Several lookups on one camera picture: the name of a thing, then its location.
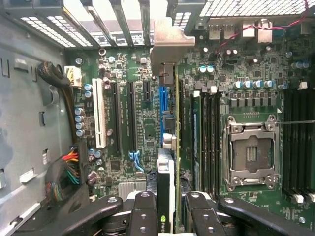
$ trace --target blue pci slot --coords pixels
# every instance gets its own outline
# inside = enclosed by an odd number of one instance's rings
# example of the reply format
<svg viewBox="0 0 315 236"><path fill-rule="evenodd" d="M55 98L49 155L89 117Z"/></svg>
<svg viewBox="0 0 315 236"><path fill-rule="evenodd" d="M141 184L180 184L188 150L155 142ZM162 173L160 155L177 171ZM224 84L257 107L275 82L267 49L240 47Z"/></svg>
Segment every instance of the blue pci slot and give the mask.
<svg viewBox="0 0 315 236"><path fill-rule="evenodd" d="M163 128L163 112L168 111L168 92L167 92L167 87L159 87L159 102L160 102L160 124L161 124L161 145L163 143L163 133L164 133L164 128Z"/></svg>

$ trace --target motherboard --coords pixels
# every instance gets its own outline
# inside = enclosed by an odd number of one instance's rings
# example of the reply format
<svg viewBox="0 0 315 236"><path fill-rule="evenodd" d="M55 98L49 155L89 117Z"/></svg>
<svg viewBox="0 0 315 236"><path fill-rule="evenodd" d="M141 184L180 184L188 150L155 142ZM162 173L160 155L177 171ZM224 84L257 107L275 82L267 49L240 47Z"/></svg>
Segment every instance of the motherboard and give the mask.
<svg viewBox="0 0 315 236"><path fill-rule="evenodd" d="M176 64L180 168L193 190L239 197L313 227L314 125L299 121L315 118L314 46L311 35L278 35L268 45L232 40L224 47L196 38ZM124 183L145 190L174 87L152 76L150 49L68 58L81 70L76 127L88 141L93 194L121 194Z"/></svg>

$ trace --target cpu socket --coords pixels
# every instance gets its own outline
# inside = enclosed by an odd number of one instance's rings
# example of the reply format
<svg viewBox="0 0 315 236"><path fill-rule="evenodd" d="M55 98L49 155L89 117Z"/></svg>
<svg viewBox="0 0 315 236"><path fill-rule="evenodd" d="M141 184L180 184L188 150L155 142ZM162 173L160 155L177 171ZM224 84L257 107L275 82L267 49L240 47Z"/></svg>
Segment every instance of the cpu socket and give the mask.
<svg viewBox="0 0 315 236"><path fill-rule="evenodd" d="M279 179L279 127L274 115L263 123L237 123L230 116L223 133L223 172L229 191L236 186L265 184Z"/></svg>

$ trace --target green circuit board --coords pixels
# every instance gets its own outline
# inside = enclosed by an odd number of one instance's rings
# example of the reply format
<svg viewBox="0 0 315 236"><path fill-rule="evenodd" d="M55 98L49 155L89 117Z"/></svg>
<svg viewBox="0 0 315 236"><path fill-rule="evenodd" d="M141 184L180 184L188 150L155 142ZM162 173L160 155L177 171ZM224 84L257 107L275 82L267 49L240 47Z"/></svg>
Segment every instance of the green circuit board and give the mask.
<svg viewBox="0 0 315 236"><path fill-rule="evenodd" d="M207 92L211 87L216 86L220 92L217 98L220 101L218 106L218 125L216 130L219 134L218 149L218 173L223 172L222 155L222 131L229 116L233 116L239 123L265 122L270 115L274 115L276 120L283 120L283 90L279 89L282 84L298 84L300 80L309 77L308 70L296 70L290 66L295 61L309 60L309 50L314 48L315 40L310 36L287 39L285 37L276 38L269 45L271 50L263 52L266 45L255 45L249 42L232 41L221 50L221 54L215 54L219 44L212 42L197 42L197 46L186 52L184 58L177 63L178 78L180 82L180 122L181 122L181 169L185 171L186 177L197 190L205 190L196 184L202 180L202 175L196 173L195 155L201 150L195 150L195 146L201 146L202 141L195 141L194 136L201 135L207 120L202 118L202 97L194 93L196 90ZM232 56L226 55L226 50L237 50ZM97 51L76 52L69 55L70 64L75 65L75 59L81 57L84 62L81 66L83 84L92 84L92 78L100 78L99 67L101 63L106 68L107 76L111 81L119 84L120 104L118 109L121 114L121 138L122 146L117 152L115 139L109 135L107 145L101 148L103 153L102 163L91 162L90 169L97 172L97 182L93 185L98 197L107 194L117 194L120 182L134 182L145 179L145 174L156 169L157 150L161 147L161 125L160 125L160 98L159 82L152 78L149 49L108 49L106 56L101 57ZM109 57L114 57L115 61L109 63ZM257 58L259 63L249 65L249 61ZM211 73L201 73L201 66L211 65L214 71ZM235 89L234 83L250 81L251 83L262 80L272 81L271 88L261 89ZM127 85L134 82L135 85L135 114L136 114L136 136L129 133L129 114ZM145 101L144 82L150 83L150 101ZM258 98L261 106L240 103L240 99L254 100ZM88 139L89 148L95 148L95 118L93 107L89 104L89 99L85 97L84 89L75 90L76 107L86 110L85 137ZM104 91L106 130L112 129L116 132L115 117L113 107L113 97L111 89ZM280 139L282 143L283 128L280 127ZM137 147L140 151L140 162L144 173L139 171L134 162L129 157L129 142L137 139ZM279 169L282 169L283 149L279 149ZM237 186L233 191L228 191L224 179L219 180L219 194L221 196L235 196L255 205L268 209L271 212L282 215L285 218L299 223L300 217L304 217L304 226L313 227L314 206L310 203L291 203L282 192L281 173L279 182L273 189L268 189L265 185Z"/></svg>

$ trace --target white pci slot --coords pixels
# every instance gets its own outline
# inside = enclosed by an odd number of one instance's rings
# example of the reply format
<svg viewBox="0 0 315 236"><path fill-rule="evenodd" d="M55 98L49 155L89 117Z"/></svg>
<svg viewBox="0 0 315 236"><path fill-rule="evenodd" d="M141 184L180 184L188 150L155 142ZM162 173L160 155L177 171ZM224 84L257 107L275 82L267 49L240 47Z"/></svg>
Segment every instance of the white pci slot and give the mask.
<svg viewBox="0 0 315 236"><path fill-rule="evenodd" d="M106 146L105 105L103 98L103 80L92 79L95 119L96 148Z"/></svg>

